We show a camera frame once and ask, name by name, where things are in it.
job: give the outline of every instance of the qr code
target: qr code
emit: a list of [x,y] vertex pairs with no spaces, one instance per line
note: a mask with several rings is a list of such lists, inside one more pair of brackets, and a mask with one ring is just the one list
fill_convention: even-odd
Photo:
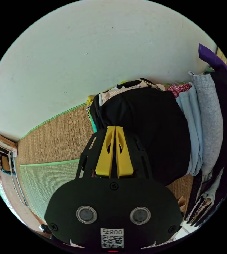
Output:
[[101,235],[102,248],[124,248],[123,235]]

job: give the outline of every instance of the white wall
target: white wall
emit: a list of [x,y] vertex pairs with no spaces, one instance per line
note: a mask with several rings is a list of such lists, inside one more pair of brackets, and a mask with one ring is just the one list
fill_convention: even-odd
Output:
[[30,26],[0,61],[0,133],[17,141],[120,81],[189,81],[212,39],[179,13],[145,0],[83,0]]

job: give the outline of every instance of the green fabric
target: green fabric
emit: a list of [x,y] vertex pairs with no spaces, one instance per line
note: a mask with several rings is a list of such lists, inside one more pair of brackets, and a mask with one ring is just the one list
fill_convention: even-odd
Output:
[[75,179],[79,160],[20,165],[20,175],[30,209],[44,219],[47,205],[54,192]]

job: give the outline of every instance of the yellow bracket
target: yellow bracket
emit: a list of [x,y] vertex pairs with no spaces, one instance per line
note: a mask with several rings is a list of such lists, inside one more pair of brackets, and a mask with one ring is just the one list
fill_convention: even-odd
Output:
[[132,175],[134,170],[129,156],[129,150],[125,140],[123,127],[115,127],[115,142],[118,178],[121,176]]
[[111,177],[115,126],[108,126],[105,140],[95,169],[97,175]]
[[100,152],[95,173],[97,175],[111,177],[114,137],[116,144],[117,176],[120,178],[122,176],[132,175],[134,170],[129,156],[128,146],[123,128],[119,126],[107,127],[105,140]]

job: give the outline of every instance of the label sticker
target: label sticker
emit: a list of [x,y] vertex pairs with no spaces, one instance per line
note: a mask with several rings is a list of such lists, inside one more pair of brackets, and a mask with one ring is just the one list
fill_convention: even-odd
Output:
[[124,248],[123,228],[101,228],[102,248]]

